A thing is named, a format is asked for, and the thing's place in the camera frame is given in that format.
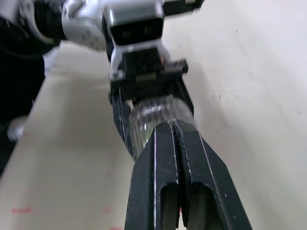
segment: black cable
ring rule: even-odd
[[[66,40],[62,26],[62,7],[66,0],[34,2],[35,23],[39,31],[56,42]]]
[[[6,49],[5,47],[0,45],[0,51],[3,53],[6,53],[10,56],[13,56],[15,58],[20,58],[20,59],[25,59],[25,60],[36,60],[41,58],[43,55],[45,55],[46,53],[50,52],[55,46],[48,46],[46,49],[44,50],[40,50],[39,52],[35,53],[35,54],[18,54],[14,51],[10,51],[9,49]]]

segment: clear plastic bottle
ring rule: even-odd
[[[129,116],[129,125],[135,160],[145,148],[153,129],[163,121],[173,119],[195,124],[189,107],[173,96],[144,100],[134,107]]]

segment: red marking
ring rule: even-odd
[[[12,208],[11,212],[13,214],[27,214],[32,212],[30,207],[26,207],[26,208]]]
[[[108,172],[108,173],[106,174],[106,176],[107,176],[108,178],[114,178],[115,174],[114,174],[113,172]]]
[[[24,131],[23,131],[23,135],[24,135],[24,136],[28,136],[29,133],[28,133],[27,131],[24,130]]]
[[[111,208],[111,207],[106,207],[106,208],[102,209],[102,212],[103,212],[104,214],[111,214],[111,213],[113,212],[113,208]]]
[[[61,71],[59,74],[66,75],[68,77],[77,77],[78,74],[72,71]]]

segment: beige table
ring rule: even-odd
[[[255,230],[307,226],[303,1],[208,0],[165,23],[203,137]],[[132,160],[113,124],[105,54],[64,44],[0,181],[1,230],[121,230]]]

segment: table surface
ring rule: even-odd
[[[255,230],[307,225],[303,4],[212,0],[165,23],[172,57],[189,62],[197,125]],[[2,230],[123,229],[133,162],[113,124],[109,72],[105,53],[62,45],[0,179]]]

